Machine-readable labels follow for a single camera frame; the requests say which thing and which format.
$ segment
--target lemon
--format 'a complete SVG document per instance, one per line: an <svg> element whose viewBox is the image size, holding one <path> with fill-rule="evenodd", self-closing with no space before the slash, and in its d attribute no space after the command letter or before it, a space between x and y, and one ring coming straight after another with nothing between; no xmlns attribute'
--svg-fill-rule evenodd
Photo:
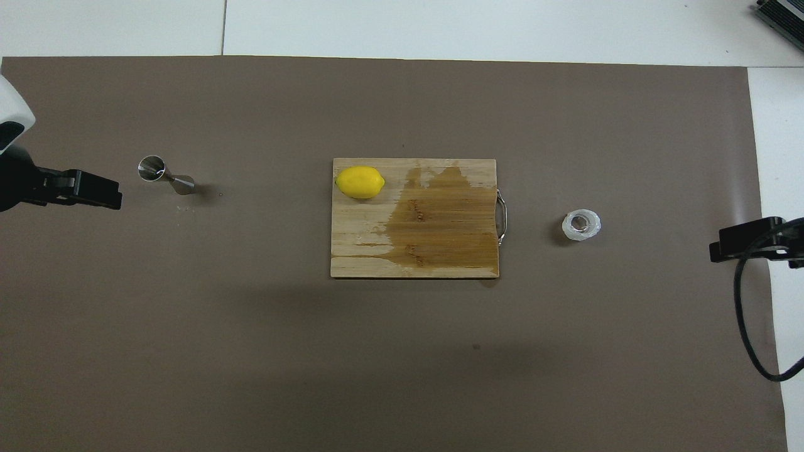
<svg viewBox="0 0 804 452"><path fill-rule="evenodd" d="M346 196L369 199L383 189L385 179L373 166L350 166L335 178L335 185Z"/></svg>

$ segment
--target clear tape roll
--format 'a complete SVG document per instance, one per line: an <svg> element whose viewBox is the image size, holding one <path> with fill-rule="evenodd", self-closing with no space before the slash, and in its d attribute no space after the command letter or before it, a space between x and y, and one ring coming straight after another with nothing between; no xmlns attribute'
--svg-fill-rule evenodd
<svg viewBox="0 0 804 452"><path fill-rule="evenodd" d="M574 210L564 217L561 229L570 240L586 240L601 230L601 218L589 209Z"/></svg>

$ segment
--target white table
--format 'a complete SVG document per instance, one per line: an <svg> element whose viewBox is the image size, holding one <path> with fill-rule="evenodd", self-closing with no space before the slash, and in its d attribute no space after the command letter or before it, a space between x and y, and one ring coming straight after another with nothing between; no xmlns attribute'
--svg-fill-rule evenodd
<svg viewBox="0 0 804 452"><path fill-rule="evenodd" d="M763 214L792 219L804 216L799 126L804 52L753 17L751 4L6 0L0 3L0 56L226 54L745 66ZM770 269L779 364L787 368L804 354L804 274L784 264ZM804 452L804 376L783 383L782 394L790 451Z"/></svg>

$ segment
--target metal jigger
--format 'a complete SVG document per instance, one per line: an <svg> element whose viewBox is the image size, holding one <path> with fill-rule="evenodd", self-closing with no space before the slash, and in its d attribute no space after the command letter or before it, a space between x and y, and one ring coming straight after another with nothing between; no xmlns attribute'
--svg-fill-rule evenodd
<svg viewBox="0 0 804 452"><path fill-rule="evenodd" d="M165 161L158 155L149 155L140 161L137 169L140 177L146 182L169 182L180 195L189 195L195 191L195 181L190 176L173 176L165 166Z"/></svg>

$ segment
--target water stain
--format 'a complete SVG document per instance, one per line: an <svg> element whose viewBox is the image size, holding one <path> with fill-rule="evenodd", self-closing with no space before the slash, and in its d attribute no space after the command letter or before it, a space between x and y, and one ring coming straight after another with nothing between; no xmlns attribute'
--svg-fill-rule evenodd
<svg viewBox="0 0 804 452"><path fill-rule="evenodd" d="M496 190L472 187L456 166L435 174L426 186L422 169L408 171L383 231L392 249L380 257L412 269L488 268L498 273Z"/></svg>

